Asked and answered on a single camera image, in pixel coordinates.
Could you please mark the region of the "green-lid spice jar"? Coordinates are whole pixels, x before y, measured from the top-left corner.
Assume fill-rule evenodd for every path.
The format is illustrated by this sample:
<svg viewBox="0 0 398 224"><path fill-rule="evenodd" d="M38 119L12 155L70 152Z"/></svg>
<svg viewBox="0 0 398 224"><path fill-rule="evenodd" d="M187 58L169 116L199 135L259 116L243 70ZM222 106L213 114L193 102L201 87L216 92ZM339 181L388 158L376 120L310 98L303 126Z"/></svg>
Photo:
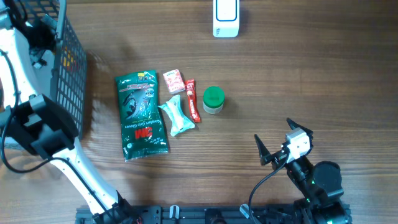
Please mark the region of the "green-lid spice jar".
<svg viewBox="0 0 398 224"><path fill-rule="evenodd" d="M217 114L223 109L224 101L224 91L218 86L210 86L203 94L203 109L209 114Z"/></svg>

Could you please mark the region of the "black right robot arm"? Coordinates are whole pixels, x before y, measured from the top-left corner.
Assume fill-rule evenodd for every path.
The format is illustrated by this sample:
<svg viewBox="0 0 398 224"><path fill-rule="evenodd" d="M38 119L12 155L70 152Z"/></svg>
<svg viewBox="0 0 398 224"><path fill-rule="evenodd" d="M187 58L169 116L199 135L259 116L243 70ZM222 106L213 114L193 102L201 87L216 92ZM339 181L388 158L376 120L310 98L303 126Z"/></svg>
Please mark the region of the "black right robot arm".
<svg viewBox="0 0 398 224"><path fill-rule="evenodd" d="M253 223L351 223L351 210L343 204L344 194L339 165L321 161L313 165L307 156L313 149L313 131L287 118L291 132L285 135L280 150L270 153L254 136L261 165L272 164L273 171L252 189L248 199L248 218ZM292 204L267 205L256 217L252 199L256 190L273 175L285 169L303 198Z"/></svg>

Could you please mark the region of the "red Nescafe coffee stick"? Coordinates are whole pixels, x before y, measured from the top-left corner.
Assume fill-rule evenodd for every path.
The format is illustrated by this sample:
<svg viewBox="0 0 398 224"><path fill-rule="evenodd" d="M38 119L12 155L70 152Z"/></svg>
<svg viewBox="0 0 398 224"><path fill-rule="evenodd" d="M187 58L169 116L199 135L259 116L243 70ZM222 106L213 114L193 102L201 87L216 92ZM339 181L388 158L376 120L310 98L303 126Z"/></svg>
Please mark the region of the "red Nescafe coffee stick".
<svg viewBox="0 0 398 224"><path fill-rule="evenodd" d="M200 123L201 118L197 109L197 96L195 90L195 80L189 79L185 81L188 104L190 109L190 116L195 123Z"/></svg>

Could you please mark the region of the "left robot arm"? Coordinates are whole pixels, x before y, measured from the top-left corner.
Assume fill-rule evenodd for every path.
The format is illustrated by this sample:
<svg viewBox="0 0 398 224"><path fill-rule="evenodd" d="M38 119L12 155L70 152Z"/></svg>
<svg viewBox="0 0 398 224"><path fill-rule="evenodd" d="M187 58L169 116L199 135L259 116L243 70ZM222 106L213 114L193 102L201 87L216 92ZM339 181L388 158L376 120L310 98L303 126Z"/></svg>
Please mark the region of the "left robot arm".
<svg viewBox="0 0 398 224"><path fill-rule="evenodd" d="M88 204L77 223L139 223L80 144L86 72L65 1L1 2L1 146L17 144L65 174Z"/></svg>

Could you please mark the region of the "teal wet wipes pack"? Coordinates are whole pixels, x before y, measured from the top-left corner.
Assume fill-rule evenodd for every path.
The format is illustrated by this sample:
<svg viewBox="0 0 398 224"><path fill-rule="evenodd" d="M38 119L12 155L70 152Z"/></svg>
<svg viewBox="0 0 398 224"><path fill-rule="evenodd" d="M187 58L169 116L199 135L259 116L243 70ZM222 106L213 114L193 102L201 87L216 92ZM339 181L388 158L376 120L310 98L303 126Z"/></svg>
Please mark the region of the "teal wet wipes pack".
<svg viewBox="0 0 398 224"><path fill-rule="evenodd" d="M172 137L195 127L194 122L188 119L182 111L180 95L171 97L169 101L159 105L159 108L166 112L172 122L170 130Z"/></svg>

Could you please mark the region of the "red Kleenex tissue pack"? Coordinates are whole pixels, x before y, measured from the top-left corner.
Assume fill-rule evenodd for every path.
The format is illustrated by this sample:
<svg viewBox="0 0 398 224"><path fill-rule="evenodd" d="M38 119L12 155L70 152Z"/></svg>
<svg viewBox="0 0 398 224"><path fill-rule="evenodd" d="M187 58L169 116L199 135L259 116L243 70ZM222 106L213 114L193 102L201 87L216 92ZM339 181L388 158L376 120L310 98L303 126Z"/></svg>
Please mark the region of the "red Kleenex tissue pack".
<svg viewBox="0 0 398 224"><path fill-rule="evenodd" d="M179 69L171 70L162 74L167 89L170 94L175 95L185 91L185 82L181 76Z"/></svg>

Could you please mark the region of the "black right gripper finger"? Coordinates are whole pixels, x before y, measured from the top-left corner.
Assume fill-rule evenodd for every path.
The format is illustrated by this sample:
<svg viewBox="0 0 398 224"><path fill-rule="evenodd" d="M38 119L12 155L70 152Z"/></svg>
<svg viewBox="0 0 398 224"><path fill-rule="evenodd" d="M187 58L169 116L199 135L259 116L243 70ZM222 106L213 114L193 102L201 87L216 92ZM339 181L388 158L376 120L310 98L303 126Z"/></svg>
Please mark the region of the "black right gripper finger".
<svg viewBox="0 0 398 224"><path fill-rule="evenodd" d="M308 129L308 128L306 128L306 127L304 127L304 126L302 126L302 125L296 123L295 121L293 121L293 120L290 119L290 118L287 118L287 119L286 119L286 122L287 122L287 124L289 125L289 127L291 128L291 130L294 130L294 129L296 129L296 128L300 128L300 129L302 129L303 131L305 131L306 134L307 134L308 136L312 136L312 135L313 135L313 131L312 131L311 129Z"/></svg>
<svg viewBox="0 0 398 224"><path fill-rule="evenodd" d="M273 161L274 156L268 151L264 143L261 141L257 134L254 135L255 142L259 151L260 163L262 166Z"/></svg>

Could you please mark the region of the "green snack bag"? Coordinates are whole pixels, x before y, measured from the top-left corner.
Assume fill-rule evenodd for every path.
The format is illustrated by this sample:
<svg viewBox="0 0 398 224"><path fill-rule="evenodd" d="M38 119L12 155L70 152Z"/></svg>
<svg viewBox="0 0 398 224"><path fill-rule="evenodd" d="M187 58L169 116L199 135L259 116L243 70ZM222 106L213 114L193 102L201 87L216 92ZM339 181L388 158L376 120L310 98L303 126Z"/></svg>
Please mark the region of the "green snack bag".
<svg viewBox="0 0 398 224"><path fill-rule="evenodd" d="M115 82L124 159L168 153L164 121L158 109L156 71L130 73L116 77Z"/></svg>

